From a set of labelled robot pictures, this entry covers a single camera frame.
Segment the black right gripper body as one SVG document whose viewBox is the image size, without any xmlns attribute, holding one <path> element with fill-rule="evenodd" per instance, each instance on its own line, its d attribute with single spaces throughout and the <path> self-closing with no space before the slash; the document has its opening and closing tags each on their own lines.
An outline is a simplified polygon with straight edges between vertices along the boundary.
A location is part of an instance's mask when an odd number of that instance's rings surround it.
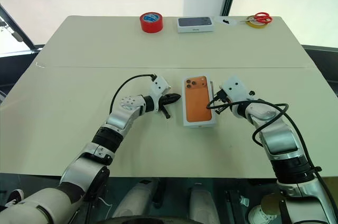
<svg viewBox="0 0 338 224">
<path fill-rule="evenodd" d="M 229 108 L 231 101 L 224 90 L 219 90 L 214 96 L 214 102 L 220 101 L 222 104 L 215 105 L 216 110 L 225 110 Z"/>
</svg>

